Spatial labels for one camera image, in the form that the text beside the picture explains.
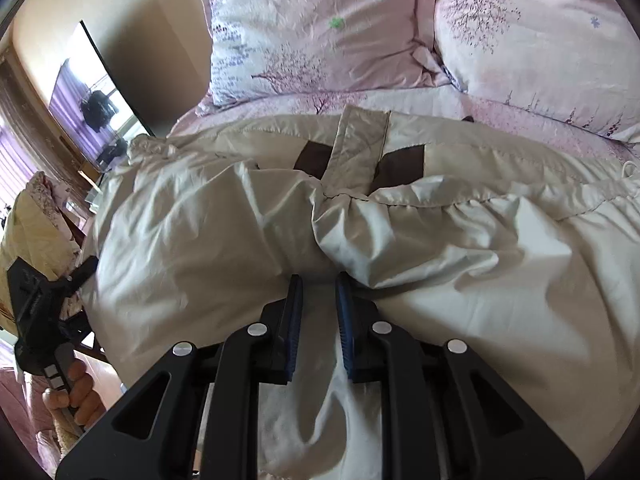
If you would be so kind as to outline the person's left hand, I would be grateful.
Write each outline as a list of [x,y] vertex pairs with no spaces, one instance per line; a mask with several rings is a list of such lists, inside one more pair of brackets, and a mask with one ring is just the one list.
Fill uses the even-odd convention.
[[47,388],[42,394],[43,404],[66,430],[71,430],[72,427],[63,411],[71,408],[76,410],[75,424],[88,429],[106,412],[105,405],[94,388],[93,377],[88,373],[84,361],[75,360],[68,369],[67,375],[73,383],[70,393]]

